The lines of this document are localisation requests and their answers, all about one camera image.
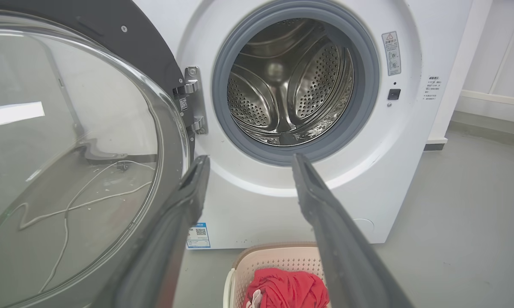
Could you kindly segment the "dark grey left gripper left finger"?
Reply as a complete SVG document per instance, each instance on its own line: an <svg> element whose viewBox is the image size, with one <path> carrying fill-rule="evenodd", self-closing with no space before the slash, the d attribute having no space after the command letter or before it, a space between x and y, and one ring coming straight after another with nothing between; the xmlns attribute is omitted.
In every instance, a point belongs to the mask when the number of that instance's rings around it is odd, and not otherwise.
<svg viewBox="0 0 514 308"><path fill-rule="evenodd" d="M210 166L208 155L195 158L90 308L172 308L187 237L203 212Z"/></svg>

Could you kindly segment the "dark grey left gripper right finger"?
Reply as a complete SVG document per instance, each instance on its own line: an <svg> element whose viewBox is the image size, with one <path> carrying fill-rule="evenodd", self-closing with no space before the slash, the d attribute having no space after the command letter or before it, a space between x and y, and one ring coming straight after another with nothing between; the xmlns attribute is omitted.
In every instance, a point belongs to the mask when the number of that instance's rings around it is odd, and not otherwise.
<svg viewBox="0 0 514 308"><path fill-rule="evenodd" d="M310 160L294 154L292 168L300 210L317 240L332 308L414 308Z"/></svg>

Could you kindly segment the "glass washer door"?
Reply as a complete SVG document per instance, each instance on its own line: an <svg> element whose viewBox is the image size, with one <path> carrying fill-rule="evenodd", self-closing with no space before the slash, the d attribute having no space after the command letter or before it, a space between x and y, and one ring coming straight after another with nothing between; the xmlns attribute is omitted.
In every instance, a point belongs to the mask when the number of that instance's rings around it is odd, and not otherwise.
<svg viewBox="0 0 514 308"><path fill-rule="evenodd" d="M87 308L193 163L134 0L0 0L0 308Z"/></svg>

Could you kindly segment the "white front-load washing machine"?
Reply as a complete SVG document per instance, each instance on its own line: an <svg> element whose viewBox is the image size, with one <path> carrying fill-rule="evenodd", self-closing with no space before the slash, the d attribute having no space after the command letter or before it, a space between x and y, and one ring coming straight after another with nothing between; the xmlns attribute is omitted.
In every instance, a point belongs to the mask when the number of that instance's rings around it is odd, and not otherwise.
<svg viewBox="0 0 514 308"><path fill-rule="evenodd" d="M208 134L194 134L208 155L203 213L210 249L314 240L301 213L289 166L253 160L229 140L212 102L212 77L228 35L273 0L134 0L185 71L200 69ZM395 223L434 125L473 0L329 0L364 25L376 47L380 85L371 115L344 148L310 162L371 243L384 243ZM396 31L401 74L388 76L382 34ZM390 89L401 89L388 100Z"/></svg>

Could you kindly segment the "chrome door hinge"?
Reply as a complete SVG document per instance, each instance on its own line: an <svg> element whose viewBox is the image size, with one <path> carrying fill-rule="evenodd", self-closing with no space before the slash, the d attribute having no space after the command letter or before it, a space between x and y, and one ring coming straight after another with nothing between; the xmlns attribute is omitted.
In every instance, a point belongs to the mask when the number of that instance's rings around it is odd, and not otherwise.
<svg viewBox="0 0 514 308"><path fill-rule="evenodd" d="M202 79L198 66L189 66L184 71L181 85L173 89L180 115L188 131L197 135L208 134Z"/></svg>

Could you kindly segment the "blue energy label sticker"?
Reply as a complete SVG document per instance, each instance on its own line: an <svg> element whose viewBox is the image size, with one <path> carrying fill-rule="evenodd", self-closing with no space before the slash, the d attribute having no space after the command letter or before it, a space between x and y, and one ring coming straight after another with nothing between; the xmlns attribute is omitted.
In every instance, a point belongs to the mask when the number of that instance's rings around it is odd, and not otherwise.
<svg viewBox="0 0 514 308"><path fill-rule="evenodd" d="M210 249L211 242L209 239L207 224L204 222L197 223L188 231L186 240L187 249Z"/></svg>

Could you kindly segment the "red garment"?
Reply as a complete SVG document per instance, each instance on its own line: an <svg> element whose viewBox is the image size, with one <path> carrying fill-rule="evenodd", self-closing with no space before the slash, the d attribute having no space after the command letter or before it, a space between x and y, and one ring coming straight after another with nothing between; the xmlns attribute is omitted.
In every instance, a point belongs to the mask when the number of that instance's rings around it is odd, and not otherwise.
<svg viewBox="0 0 514 308"><path fill-rule="evenodd" d="M325 283L313 273L258 269L245 292L243 308L328 308Z"/></svg>

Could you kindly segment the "beige perforated laundry basket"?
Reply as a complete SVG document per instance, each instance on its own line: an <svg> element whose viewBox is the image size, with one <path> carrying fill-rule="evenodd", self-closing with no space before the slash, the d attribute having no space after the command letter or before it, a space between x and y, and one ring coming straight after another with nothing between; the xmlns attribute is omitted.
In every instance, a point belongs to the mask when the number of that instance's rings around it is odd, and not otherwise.
<svg viewBox="0 0 514 308"><path fill-rule="evenodd" d="M244 308L254 273L264 268L317 275L327 285L315 242L261 244L245 249L233 263L224 283L222 308Z"/></svg>

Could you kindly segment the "stainless steel perforated drum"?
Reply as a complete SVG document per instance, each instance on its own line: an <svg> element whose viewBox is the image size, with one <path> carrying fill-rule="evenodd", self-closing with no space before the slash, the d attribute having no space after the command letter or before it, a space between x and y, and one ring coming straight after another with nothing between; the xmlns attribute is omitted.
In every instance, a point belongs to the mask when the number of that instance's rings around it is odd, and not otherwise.
<svg viewBox="0 0 514 308"><path fill-rule="evenodd" d="M227 104L238 127L272 146L311 142L346 111L354 87L347 47L313 19L287 19L252 37L228 77Z"/></svg>

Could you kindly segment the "white warning label sticker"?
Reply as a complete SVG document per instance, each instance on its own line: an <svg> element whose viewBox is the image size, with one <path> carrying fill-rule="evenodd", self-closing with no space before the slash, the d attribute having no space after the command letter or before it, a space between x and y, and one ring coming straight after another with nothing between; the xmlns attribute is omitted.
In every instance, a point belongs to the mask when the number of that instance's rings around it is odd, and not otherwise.
<svg viewBox="0 0 514 308"><path fill-rule="evenodd" d="M401 74L401 55L396 31L382 34L388 76Z"/></svg>

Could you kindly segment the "white panelled furniture frame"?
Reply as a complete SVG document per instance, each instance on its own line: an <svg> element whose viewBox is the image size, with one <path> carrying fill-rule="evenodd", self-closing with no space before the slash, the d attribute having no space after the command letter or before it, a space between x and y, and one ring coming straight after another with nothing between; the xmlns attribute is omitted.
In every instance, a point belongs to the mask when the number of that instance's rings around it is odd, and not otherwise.
<svg viewBox="0 0 514 308"><path fill-rule="evenodd" d="M514 135L514 0L473 0L426 151L452 121Z"/></svg>

